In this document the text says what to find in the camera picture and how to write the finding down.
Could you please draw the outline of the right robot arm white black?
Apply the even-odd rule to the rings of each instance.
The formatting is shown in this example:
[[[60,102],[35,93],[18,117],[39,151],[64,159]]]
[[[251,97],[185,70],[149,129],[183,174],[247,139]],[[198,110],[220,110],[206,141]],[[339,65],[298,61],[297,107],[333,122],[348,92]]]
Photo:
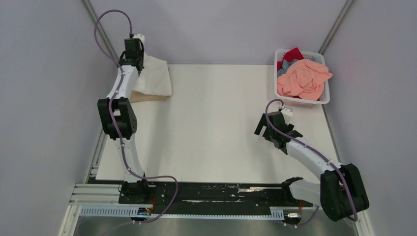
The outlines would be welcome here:
[[[335,222],[354,217],[369,208],[359,169],[354,164],[332,161],[313,148],[292,124],[285,122],[282,110],[262,114],[255,134],[296,159],[319,180],[319,183],[301,177],[286,180],[281,191],[283,203],[290,206],[299,200],[312,203],[321,207],[326,216]]]

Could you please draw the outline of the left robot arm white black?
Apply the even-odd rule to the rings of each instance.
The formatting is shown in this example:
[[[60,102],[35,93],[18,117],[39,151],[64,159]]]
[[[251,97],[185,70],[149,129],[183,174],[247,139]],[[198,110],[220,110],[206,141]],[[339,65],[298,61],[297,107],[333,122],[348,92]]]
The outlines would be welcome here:
[[[133,86],[144,68],[144,45],[132,36],[124,41],[125,50],[117,66],[116,81],[104,99],[97,102],[103,131],[117,147],[123,167],[123,183],[119,203],[143,204],[150,198],[149,184],[139,163],[135,145],[138,128],[136,115],[130,103]]]

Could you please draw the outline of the white t shirt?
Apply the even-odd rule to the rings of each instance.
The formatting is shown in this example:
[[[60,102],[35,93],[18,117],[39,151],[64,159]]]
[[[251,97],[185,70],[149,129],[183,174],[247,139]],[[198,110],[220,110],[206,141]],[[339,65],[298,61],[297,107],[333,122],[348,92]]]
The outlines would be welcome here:
[[[167,62],[145,53],[144,68],[133,91],[147,95],[171,96],[173,91]]]

